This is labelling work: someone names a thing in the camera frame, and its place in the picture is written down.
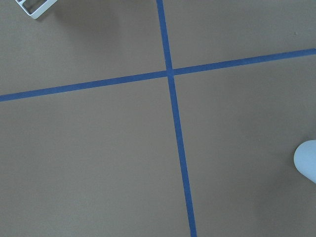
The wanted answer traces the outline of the light blue plastic cup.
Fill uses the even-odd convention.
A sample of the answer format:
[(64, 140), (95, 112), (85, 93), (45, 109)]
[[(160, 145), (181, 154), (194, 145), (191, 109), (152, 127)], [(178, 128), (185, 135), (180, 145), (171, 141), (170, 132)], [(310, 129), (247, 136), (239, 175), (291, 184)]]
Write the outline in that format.
[(316, 182), (316, 141), (309, 140), (297, 147), (294, 153), (296, 169), (307, 179)]

